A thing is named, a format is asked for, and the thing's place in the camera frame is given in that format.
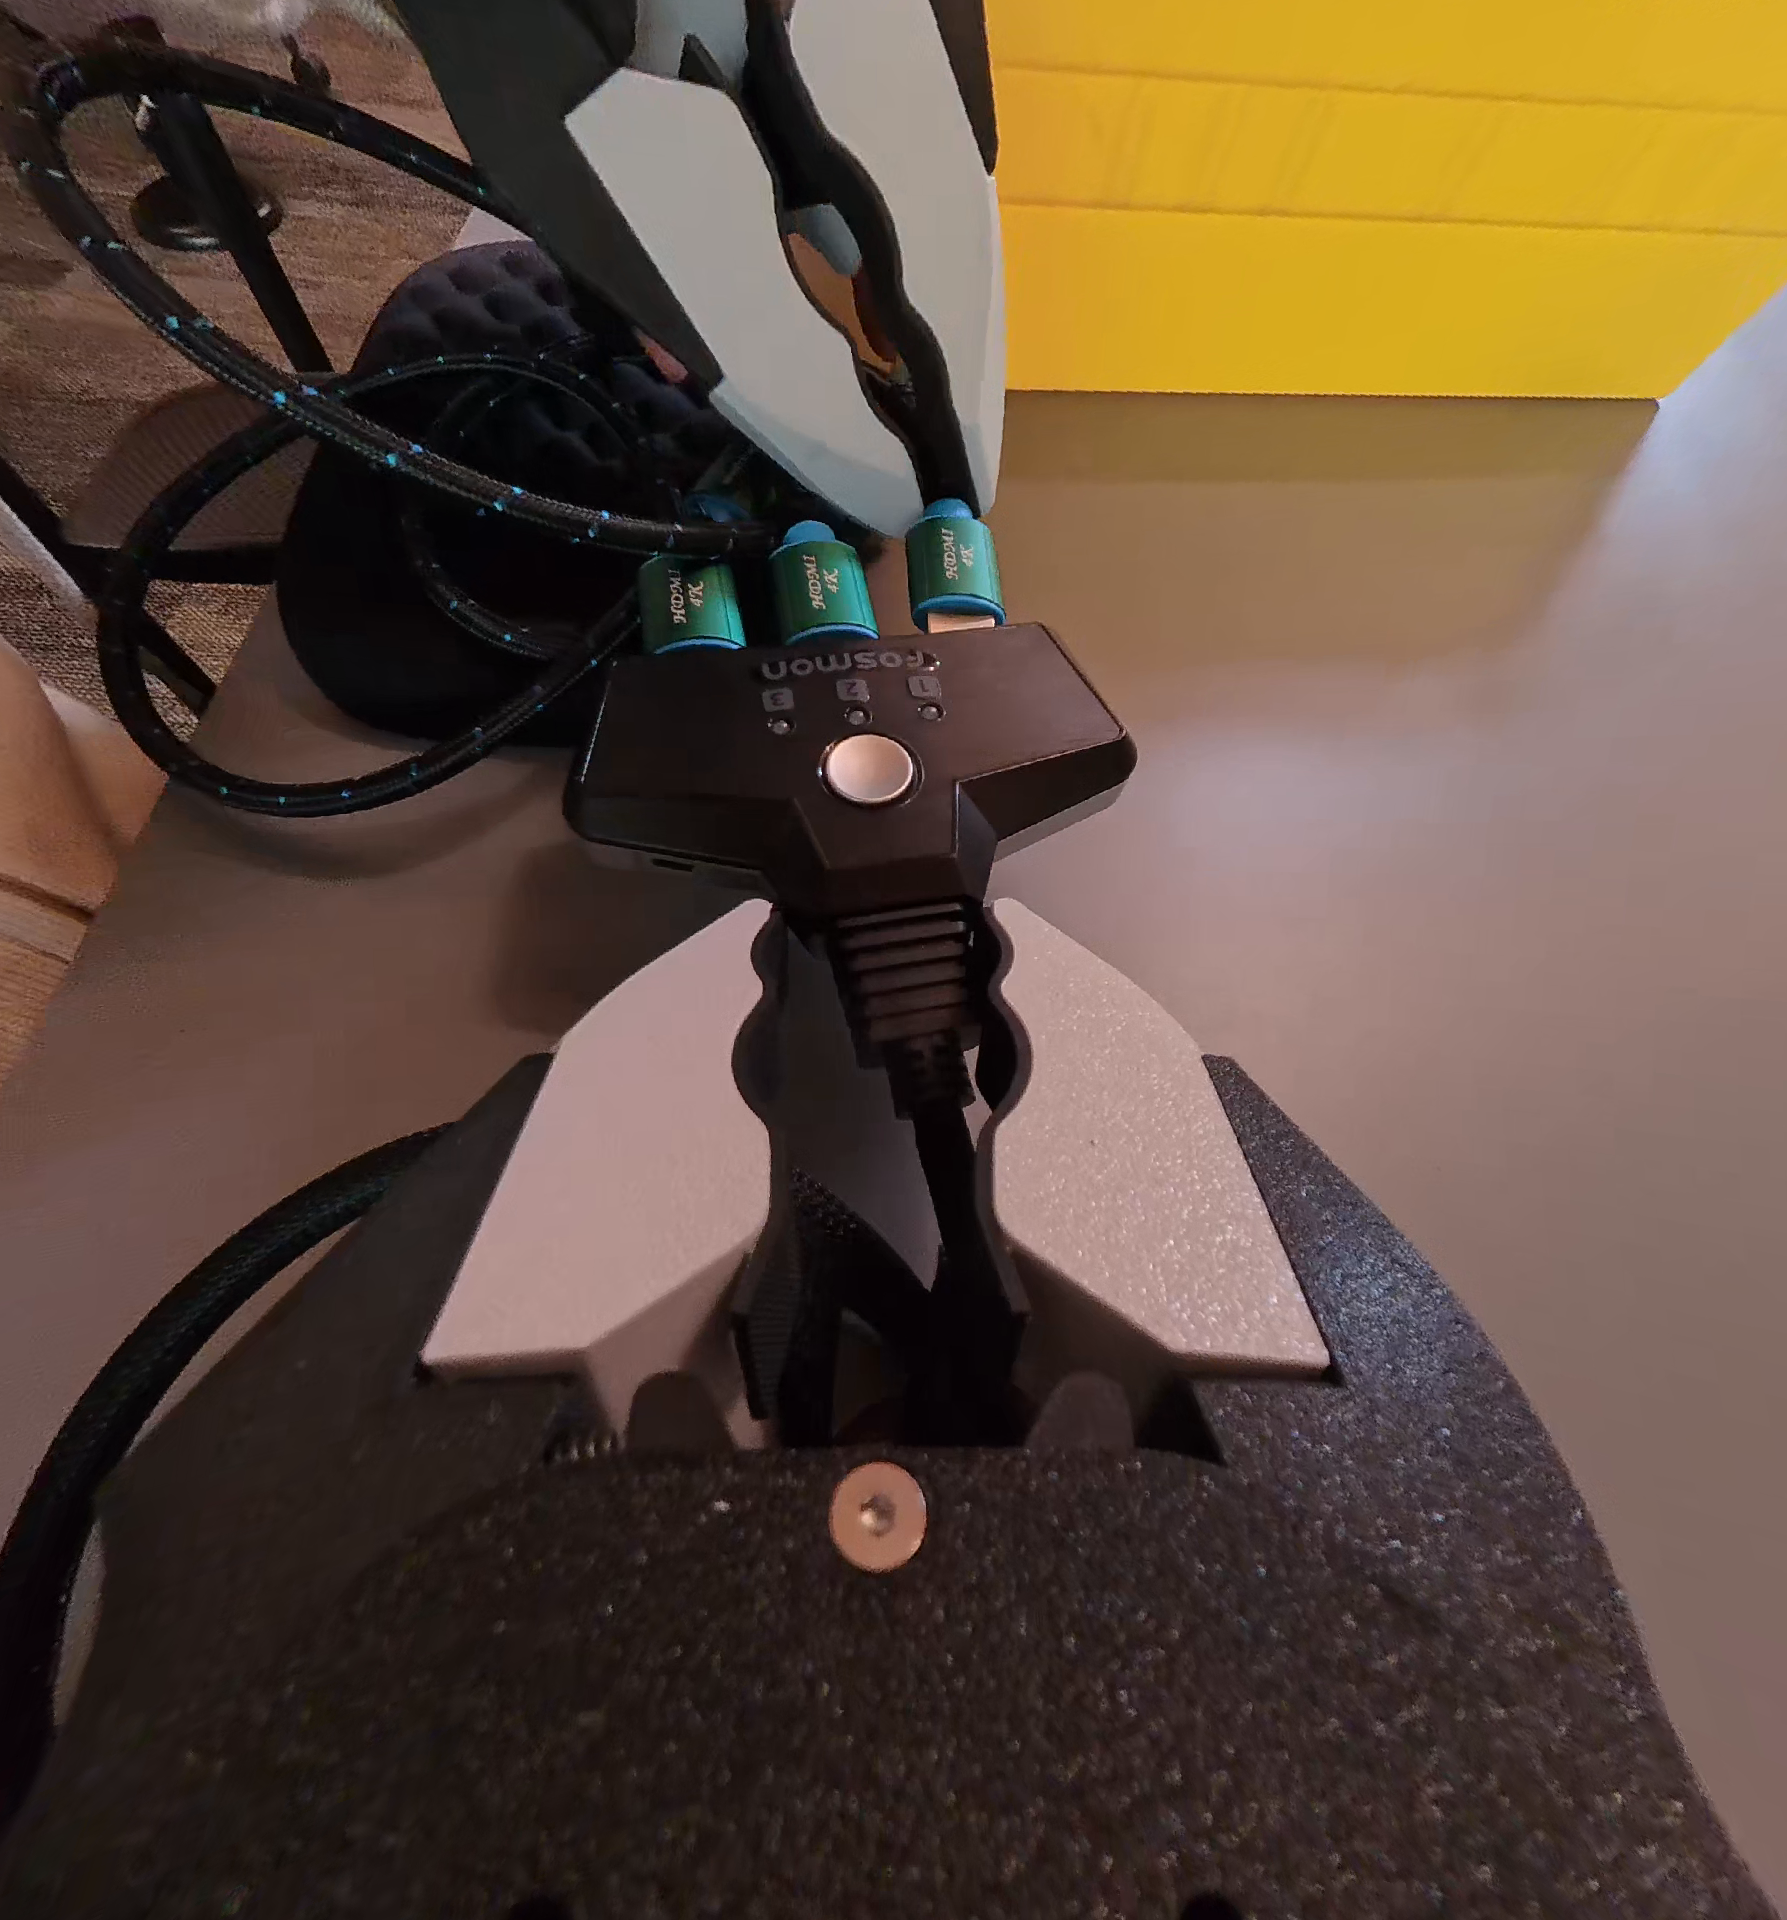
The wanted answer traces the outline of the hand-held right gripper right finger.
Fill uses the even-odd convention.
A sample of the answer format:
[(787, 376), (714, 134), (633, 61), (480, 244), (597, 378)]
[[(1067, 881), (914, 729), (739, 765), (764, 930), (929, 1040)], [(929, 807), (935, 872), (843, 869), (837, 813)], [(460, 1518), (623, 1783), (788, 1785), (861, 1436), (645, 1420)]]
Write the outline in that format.
[(1195, 1387), (1326, 1384), (1332, 1346), (1193, 1034), (1019, 899), (989, 923), (979, 1178), (1026, 1294), (1022, 1427), (1072, 1379), (1162, 1443)]

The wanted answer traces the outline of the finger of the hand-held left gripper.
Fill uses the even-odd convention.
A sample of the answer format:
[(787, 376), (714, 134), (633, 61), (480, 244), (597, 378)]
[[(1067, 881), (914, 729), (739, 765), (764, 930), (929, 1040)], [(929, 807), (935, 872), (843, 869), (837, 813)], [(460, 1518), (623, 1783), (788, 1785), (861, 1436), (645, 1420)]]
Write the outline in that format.
[(793, 70), (861, 223), (929, 455), (927, 493), (991, 508), (1004, 451), (999, 124), (979, 5), (801, 2)]
[(874, 406), (892, 364), (861, 328), (854, 285), (784, 231), (779, 185), (736, 99), (623, 66), (567, 114), (676, 322), (643, 322), (709, 402), (838, 516), (900, 534), (920, 516), (910, 451)]

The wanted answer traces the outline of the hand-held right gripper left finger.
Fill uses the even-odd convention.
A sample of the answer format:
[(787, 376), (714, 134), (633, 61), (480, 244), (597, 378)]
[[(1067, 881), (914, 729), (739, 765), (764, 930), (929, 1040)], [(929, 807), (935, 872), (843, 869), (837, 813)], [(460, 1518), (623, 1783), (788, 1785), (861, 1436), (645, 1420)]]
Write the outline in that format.
[(569, 1376), (627, 1427), (690, 1371), (736, 1447), (779, 1443), (732, 1298), (815, 1127), (811, 970), (747, 899), (593, 1006), (557, 1044), (420, 1350), (449, 1382)]

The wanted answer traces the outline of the green HDMI plug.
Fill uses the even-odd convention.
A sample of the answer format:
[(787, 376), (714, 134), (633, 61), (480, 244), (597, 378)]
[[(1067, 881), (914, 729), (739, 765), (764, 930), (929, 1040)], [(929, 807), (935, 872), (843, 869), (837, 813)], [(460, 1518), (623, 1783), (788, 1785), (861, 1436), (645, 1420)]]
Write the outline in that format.
[(905, 600), (920, 635), (999, 628), (1006, 618), (989, 508), (999, 467), (950, 411), (930, 415), (910, 451), (914, 501), (900, 505)]

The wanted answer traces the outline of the black HDMI switch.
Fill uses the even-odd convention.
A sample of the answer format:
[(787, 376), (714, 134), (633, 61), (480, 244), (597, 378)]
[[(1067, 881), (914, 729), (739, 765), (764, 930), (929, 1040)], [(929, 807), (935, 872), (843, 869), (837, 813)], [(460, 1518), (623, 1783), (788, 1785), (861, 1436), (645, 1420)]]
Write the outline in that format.
[(1111, 803), (1134, 765), (1046, 625), (674, 647), (613, 666), (566, 813), (597, 848), (764, 894), (823, 949), (909, 1117), (974, 1099), (996, 861)]

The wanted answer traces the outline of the yellow plastic bin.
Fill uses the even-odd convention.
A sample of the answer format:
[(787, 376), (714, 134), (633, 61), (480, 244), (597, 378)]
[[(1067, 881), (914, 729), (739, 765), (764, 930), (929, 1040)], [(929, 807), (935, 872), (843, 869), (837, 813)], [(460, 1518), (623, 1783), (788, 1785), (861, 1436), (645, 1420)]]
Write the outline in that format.
[(1673, 394), (1787, 285), (1787, 2), (999, 2), (1015, 391)]

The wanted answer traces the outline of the person's beige clothing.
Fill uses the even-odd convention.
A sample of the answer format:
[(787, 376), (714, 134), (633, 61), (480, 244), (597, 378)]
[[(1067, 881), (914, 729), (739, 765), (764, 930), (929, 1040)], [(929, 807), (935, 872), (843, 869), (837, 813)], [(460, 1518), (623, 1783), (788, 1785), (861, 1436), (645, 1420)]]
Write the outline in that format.
[(146, 825), (165, 771), (0, 638), (0, 1090)]

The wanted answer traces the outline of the black metal frame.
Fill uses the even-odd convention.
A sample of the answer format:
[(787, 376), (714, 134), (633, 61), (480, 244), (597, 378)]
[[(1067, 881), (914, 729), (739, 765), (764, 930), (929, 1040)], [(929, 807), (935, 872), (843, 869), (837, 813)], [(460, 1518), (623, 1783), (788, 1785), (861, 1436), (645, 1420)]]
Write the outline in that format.
[[(0, 5), (0, 94), (59, 54), (63, 45)], [(235, 165), (210, 109), (194, 97), (133, 94), (129, 111), (146, 151), (159, 158), (159, 176), (133, 202), (134, 231), (165, 251), (230, 253), (289, 361), (332, 368), (271, 249), (271, 231), (281, 222), (280, 196)], [(0, 534), (54, 598), (67, 604), (90, 602), (108, 584), (126, 528), (150, 501), (255, 415), (251, 402), (217, 385), (156, 401), (123, 431), (64, 516), (0, 452)], [(245, 501), (224, 508), (219, 532), (197, 539), (179, 534), (163, 574), (199, 584), (268, 582), (281, 516), (298, 491), (301, 466), (304, 459), (287, 455), (280, 478), (251, 481)]]

